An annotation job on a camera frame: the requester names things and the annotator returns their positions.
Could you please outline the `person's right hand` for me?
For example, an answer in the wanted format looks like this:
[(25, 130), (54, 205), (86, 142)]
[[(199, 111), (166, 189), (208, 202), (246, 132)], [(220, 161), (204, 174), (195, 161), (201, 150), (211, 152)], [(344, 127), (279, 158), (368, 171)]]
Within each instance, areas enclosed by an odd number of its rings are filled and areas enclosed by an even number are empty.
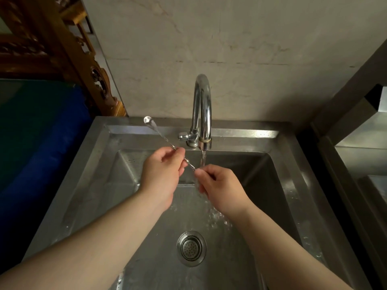
[(208, 200), (216, 210), (233, 220), (252, 203), (234, 172), (222, 167), (222, 174), (217, 180), (205, 176), (197, 178), (199, 191), (207, 195)]

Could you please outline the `person's left hand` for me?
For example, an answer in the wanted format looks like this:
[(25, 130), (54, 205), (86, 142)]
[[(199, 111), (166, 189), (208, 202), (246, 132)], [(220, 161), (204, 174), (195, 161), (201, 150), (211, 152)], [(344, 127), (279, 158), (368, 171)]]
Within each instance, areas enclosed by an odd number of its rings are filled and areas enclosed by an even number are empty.
[(144, 162), (140, 190), (147, 192), (151, 200), (162, 211), (172, 204), (173, 193), (188, 164), (185, 162), (185, 149), (177, 148), (179, 162), (162, 162), (161, 148), (153, 152)]

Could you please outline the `long twisted metal bar spoon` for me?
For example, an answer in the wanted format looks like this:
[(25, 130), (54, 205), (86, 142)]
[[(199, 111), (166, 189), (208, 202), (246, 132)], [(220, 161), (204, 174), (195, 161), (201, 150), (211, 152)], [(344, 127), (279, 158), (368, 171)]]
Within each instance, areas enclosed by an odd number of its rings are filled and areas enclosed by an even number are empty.
[[(171, 147), (172, 149), (174, 150), (177, 150), (177, 147), (174, 146), (172, 143), (170, 143), (170, 141), (167, 139), (167, 137), (165, 137), (158, 129), (157, 127), (157, 124), (155, 123), (155, 121), (152, 119), (152, 117), (150, 116), (146, 116), (144, 117), (144, 124), (149, 127), (151, 130), (155, 131), (156, 133), (158, 133)], [(191, 164), (191, 162), (184, 157), (184, 160), (185, 162), (188, 164), (188, 166), (191, 168), (191, 170), (195, 171), (196, 168)]]

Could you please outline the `person's right forearm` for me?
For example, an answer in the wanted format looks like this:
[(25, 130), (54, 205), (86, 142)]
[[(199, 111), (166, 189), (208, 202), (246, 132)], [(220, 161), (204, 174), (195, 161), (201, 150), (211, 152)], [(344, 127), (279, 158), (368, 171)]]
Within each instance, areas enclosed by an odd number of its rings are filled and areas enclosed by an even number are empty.
[(270, 290), (353, 290), (248, 201), (229, 215)]

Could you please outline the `person's left forearm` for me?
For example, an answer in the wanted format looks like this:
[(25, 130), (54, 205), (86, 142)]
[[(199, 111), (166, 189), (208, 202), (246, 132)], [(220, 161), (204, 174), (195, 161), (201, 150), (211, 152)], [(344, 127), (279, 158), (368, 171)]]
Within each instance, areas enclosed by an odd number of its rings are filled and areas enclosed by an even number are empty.
[(140, 190), (75, 234), (0, 276), (0, 290), (107, 290), (172, 197)]

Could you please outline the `stainless steel sink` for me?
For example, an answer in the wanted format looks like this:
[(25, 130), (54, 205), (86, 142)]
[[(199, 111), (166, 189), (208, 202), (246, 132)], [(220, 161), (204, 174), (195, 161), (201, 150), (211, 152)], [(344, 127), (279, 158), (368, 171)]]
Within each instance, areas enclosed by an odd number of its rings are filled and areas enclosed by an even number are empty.
[[(231, 169), (253, 203), (312, 256), (355, 290), (372, 290), (291, 124), (214, 121), (211, 135), (207, 164)], [(164, 145), (140, 117), (96, 117), (23, 259), (135, 193), (144, 160)], [(205, 259), (193, 268), (177, 257), (177, 240), (186, 231), (199, 232), (207, 244)], [(193, 171), (186, 168), (172, 205), (110, 289), (266, 286), (242, 236), (197, 191)]]

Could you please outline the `chrome gooseneck faucet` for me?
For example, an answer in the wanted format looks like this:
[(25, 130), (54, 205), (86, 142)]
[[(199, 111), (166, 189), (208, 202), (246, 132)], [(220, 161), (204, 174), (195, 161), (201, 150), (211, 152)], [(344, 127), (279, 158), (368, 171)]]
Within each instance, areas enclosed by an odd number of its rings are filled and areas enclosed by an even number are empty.
[(185, 141), (191, 148), (199, 148), (201, 151), (211, 149), (212, 137), (212, 107), (210, 83), (206, 75), (199, 74), (196, 77), (194, 89), (194, 102), (190, 131), (181, 132), (180, 141)]

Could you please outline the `round metal sink drain strainer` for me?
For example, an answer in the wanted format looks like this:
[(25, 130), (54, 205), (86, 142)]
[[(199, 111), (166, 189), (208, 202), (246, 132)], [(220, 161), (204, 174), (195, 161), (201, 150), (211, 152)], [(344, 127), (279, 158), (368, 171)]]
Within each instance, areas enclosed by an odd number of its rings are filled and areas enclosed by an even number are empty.
[(197, 231), (186, 231), (181, 234), (176, 245), (179, 261), (190, 268), (200, 265), (205, 259), (207, 244), (204, 237)]

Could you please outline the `blue and green mat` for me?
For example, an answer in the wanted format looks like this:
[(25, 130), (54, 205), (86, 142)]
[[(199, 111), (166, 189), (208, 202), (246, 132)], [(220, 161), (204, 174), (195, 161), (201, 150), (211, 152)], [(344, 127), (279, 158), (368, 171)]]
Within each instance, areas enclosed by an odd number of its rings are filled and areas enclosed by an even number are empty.
[(92, 121), (78, 85), (0, 79), (0, 274), (22, 261)]

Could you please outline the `stainless steel counter unit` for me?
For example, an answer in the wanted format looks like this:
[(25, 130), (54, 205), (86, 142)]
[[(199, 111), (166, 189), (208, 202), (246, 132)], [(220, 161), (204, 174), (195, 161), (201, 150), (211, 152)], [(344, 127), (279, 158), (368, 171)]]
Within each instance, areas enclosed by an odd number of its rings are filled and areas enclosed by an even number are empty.
[(320, 154), (387, 290), (387, 39), (312, 121)]

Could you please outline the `carved wooden furniture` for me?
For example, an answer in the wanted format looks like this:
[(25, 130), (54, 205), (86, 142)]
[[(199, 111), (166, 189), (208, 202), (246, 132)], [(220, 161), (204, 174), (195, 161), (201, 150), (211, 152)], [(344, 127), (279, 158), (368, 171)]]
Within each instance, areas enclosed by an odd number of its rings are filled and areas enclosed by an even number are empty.
[(125, 117), (82, 21), (81, 0), (0, 0), (0, 78), (79, 85), (92, 116)]

